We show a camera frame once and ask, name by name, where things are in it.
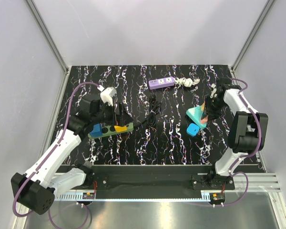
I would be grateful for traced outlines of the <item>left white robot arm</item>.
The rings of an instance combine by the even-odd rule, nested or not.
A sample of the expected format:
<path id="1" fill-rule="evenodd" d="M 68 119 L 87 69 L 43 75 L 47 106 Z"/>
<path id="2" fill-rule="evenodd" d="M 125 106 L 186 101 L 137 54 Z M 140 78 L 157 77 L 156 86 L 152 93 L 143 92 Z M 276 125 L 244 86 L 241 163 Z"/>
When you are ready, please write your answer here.
<path id="1" fill-rule="evenodd" d="M 66 157 L 84 139 L 94 133 L 97 138 L 133 130 L 132 117 L 122 103 L 115 107 L 98 94 L 86 95 L 73 113 L 67 113 L 66 128 L 62 129 L 42 155 L 24 174 L 11 178 L 13 205 L 20 203 L 42 215 L 47 212 L 55 197 L 74 187 L 90 188 L 96 182 L 90 163 L 77 164 L 67 173 L 54 174 Z"/>

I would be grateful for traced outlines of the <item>teal triangular power strip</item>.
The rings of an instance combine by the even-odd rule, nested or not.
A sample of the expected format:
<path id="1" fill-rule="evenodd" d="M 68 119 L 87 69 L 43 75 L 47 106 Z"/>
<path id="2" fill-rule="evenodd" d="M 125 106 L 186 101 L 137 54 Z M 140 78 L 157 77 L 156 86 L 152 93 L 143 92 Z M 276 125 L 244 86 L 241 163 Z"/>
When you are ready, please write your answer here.
<path id="1" fill-rule="evenodd" d="M 196 124 L 200 127 L 200 129 L 204 129 L 206 128 L 206 123 L 205 124 L 201 124 L 200 123 L 200 119 L 202 114 L 205 113 L 204 111 L 201 111 L 201 105 L 200 106 L 196 106 L 193 108 L 189 108 L 186 111 L 186 115 Z"/>

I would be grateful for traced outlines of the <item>purple power strip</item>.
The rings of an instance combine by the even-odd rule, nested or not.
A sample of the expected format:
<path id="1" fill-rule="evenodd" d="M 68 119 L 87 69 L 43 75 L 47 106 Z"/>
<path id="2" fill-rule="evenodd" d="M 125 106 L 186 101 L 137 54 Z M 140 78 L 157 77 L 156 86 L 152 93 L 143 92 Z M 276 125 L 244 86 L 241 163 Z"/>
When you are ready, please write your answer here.
<path id="1" fill-rule="evenodd" d="M 165 77 L 160 79 L 150 80 L 148 82 L 150 90 L 161 89 L 166 87 L 171 87 L 175 85 L 173 77 Z"/>

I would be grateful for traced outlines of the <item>green power strip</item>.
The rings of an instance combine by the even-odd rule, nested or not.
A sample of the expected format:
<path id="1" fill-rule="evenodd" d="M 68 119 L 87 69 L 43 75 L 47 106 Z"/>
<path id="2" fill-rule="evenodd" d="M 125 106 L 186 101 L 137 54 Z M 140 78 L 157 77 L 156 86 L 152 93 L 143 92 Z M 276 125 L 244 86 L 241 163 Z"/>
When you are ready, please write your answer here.
<path id="1" fill-rule="evenodd" d="M 102 136 L 100 138 L 103 137 L 108 137 L 108 136 L 112 136 L 112 135 L 117 135 L 117 134 L 122 134 L 122 133 L 127 133 L 130 131 L 133 131 L 134 129 L 134 125 L 133 123 L 130 123 L 127 126 L 127 131 L 125 132 L 121 132 L 121 133 L 117 133 L 114 129 L 114 125 L 108 125 L 108 126 L 102 126 Z"/>

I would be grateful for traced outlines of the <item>yellow cube socket adapter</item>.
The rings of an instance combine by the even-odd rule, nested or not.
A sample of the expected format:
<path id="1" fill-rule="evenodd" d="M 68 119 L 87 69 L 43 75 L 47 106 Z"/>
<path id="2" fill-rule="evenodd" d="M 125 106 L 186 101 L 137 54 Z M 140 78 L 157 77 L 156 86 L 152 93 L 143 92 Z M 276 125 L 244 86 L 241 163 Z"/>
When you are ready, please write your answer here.
<path id="1" fill-rule="evenodd" d="M 125 132 L 127 131 L 127 126 L 114 126 L 114 129 L 117 133 Z"/>

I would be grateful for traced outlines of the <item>pink plug adapter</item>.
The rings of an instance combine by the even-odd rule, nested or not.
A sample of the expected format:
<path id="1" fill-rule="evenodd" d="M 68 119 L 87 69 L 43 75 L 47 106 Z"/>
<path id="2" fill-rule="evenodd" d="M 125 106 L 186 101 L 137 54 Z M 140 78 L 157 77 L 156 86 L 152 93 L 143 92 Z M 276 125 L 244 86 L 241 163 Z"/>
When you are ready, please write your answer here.
<path id="1" fill-rule="evenodd" d="M 202 118 L 202 119 L 200 120 L 200 123 L 201 123 L 201 124 L 205 124 L 207 121 L 208 121 L 208 116 L 206 116 L 205 118 Z"/>

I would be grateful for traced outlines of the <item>light blue plug adapter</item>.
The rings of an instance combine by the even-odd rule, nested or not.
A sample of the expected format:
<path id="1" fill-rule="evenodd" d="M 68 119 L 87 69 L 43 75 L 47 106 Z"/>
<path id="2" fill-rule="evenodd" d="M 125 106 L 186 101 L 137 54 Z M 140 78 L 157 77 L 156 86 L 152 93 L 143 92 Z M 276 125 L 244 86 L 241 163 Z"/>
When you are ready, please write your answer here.
<path id="1" fill-rule="evenodd" d="M 186 129 L 186 132 L 190 136 L 196 136 L 200 130 L 200 127 L 195 123 L 190 123 Z"/>

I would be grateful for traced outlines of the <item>blue cube socket adapter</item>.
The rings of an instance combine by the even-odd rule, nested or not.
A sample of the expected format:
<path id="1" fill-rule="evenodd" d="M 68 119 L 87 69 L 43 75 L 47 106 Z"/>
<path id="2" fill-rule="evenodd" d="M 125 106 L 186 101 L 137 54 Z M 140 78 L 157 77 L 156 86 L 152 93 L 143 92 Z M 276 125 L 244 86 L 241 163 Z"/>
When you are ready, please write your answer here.
<path id="1" fill-rule="evenodd" d="M 89 132 L 88 134 L 89 138 L 99 138 L 102 136 L 102 126 L 101 124 L 95 124 L 93 126 L 93 130 Z"/>

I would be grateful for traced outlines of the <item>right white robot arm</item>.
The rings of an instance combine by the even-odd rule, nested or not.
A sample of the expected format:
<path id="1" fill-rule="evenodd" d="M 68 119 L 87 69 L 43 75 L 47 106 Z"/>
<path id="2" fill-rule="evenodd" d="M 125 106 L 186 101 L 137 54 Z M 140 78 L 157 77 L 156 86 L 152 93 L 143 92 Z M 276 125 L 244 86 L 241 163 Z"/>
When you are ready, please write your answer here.
<path id="1" fill-rule="evenodd" d="M 224 107 L 229 107 L 234 115 L 228 135 L 228 149 L 215 162 L 208 172 L 207 184 L 218 189 L 234 170 L 248 157 L 253 157 L 265 143 L 268 123 L 267 114 L 254 109 L 244 97 L 239 85 L 234 85 L 229 78 L 217 80 L 211 86 L 212 92 L 205 98 L 199 117 L 200 124 L 217 119 Z"/>

